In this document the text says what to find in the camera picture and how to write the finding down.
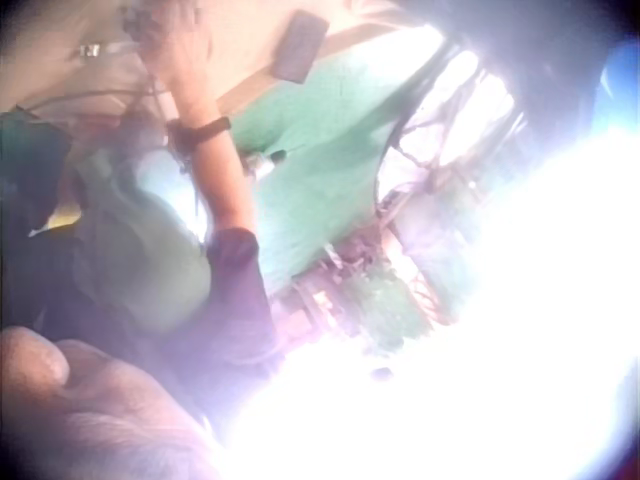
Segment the hand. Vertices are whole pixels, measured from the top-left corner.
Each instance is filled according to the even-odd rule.
[[[171,91],[179,110],[189,109],[213,88],[211,35],[195,0],[150,0],[140,18],[140,56]]]

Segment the wristwatch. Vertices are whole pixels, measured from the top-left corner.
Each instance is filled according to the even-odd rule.
[[[231,130],[231,122],[228,117],[220,117],[200,128],[185,127],[180,123],[180,120],[172,120],[167,124],[169,141],[183,158],[193,155],[196,147],[202,142],[206,142],[227,130]]]

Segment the person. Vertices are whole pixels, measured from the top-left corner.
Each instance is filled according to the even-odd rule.
[[[181,125],[199,129],[220,119],[201,11],[186,0],[155,2],[140,36],[140,56],[172,93]],[[229,131],[195,145],[192,168],[215,221],[207,249],[211,292],[201,314],[146,344],[151,357],[162,360],[153,365],[105,353],[99,342],[83,341],[82,332],[50,341],[24,327],[5,329],[7,476],[219,478],[216,443],[194,412],[211,418],[217,411],[220,418],[236,408],[238,391],[268,377],[265,359],[273,358],[277,339],[258,266],[250,190]],[[96,328],[93,338],[111,335],[118,342],[109,324]]]

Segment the blue object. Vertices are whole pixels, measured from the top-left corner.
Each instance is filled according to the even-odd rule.
[[[640,40],[616,47],[600,77],[593,111],[593,133],[611,128],[640,132],[638,96]]]

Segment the cable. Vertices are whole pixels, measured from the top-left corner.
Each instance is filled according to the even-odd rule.
[[[40,103],[35,104],[30,108],[26,108],[25,111],[29,113],[33,113],[35,110],[39,110],[44,107],[48,107],[49,105],[53,105],[55,103],[67,102],[72,100],[80,100],[83,98],[91,98],[91,97],[103,97],[108,95],[128,95],[128,96],[142,96],[142,97],[151,97],[154,95],[159,95],[162,93],[166,93],[167,90],[152,92],[152,91],[144,91],[144,90],[90,90],[82,93],[71,93],[68,95],[60,95],[59,97],[52,97],[46,100],[43,100]]]

